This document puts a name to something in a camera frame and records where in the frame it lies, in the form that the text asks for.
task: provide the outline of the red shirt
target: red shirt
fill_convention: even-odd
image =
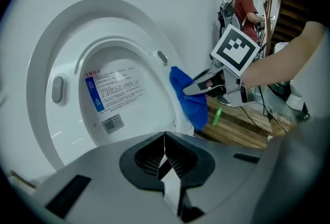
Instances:
[[[235,0],[235,14],[240,24],[243,23],[246,14],[250,12],[258,13],[256,8],[254,7],[253,0]],[[255,30],[254,24],[248,19],[246,19],[245,21],[243,32],[248,35],[253,41],[258,40],[258,35]]]

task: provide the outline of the wooden staircase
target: wooden staircase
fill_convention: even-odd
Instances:
[[[279,13],[271,34],[270,53],[279,42],[288,42],[299,36],[308,18],[306,0],[280,0]]]

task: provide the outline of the green object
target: green object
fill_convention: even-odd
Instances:
[[[218,109],[217,114],[216,114],[216,116],[215,116],[215,118],[214,118],[214,120],[213,120],[213,122],[212,122],[212,126],[217,125],[217,122],[218,122],[218,119],[219,119],[219,117],[220,117],[221,111],[222,111],[222,107],[220,107],[220,108]]]

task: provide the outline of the sticker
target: sticker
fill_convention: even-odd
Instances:
[[[101,124],[108,135],[124,126],[124,123],[119,114],[114,115],[105,121],[102,121]]]
[[[97,112],[103,111],[104,106],[103,106],[101,98],[100,98],[100,96],[97,92],[93,77],[86,78],[85,81],[86,81],[86,84],[87,84],[89,94],[91,95],[92,101],[93,101],[94,106],[96,108],[96,111]]]
[[[100,70],[85,74],[86,85],[94,106],[100,114],[112,112],[137,101],[143,89],[135,67],[116,71]]]
[[[229,24],[211,55],[241,76],[259,49],[250,37]]]

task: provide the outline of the gray button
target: gray button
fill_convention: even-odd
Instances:
[[[53,81],[52,100],[54,103],[60,103],[63,96],[63,78],[58,76]]]
[[[167,57],[164,55],[164,53],[161,52],[161,51],[158,51],[158,52],[157,52],[157,55],[158,55],[159,58],[163,61],[163,63],[164,63],[165,65],[167,65],[168,59],[167,59]]]

